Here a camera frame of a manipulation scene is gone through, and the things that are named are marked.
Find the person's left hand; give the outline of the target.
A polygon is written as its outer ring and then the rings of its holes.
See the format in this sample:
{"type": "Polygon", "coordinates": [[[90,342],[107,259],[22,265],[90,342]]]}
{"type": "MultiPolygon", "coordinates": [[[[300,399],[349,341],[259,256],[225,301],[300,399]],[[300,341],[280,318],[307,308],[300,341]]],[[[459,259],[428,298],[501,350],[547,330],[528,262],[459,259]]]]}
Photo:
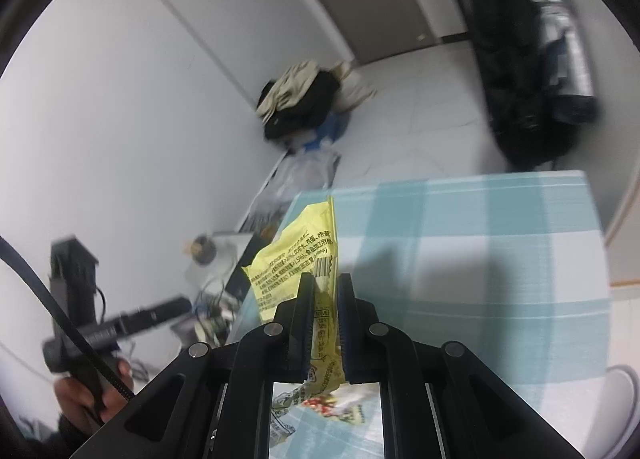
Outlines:
{"type": "Polygon", "coordinates": [[[109,387],[103,393],[102,403],[104,408],[96,413],[91,392],[77,379],[63,377],[53,384],[56,400],[60,406],[62,415],[85,433],[92,433],[94,420],[91,415],[98,415],[98,419],[107,423],[116,416],[126,405],[126,399],[122,397],[114,387],[109,387]]]}

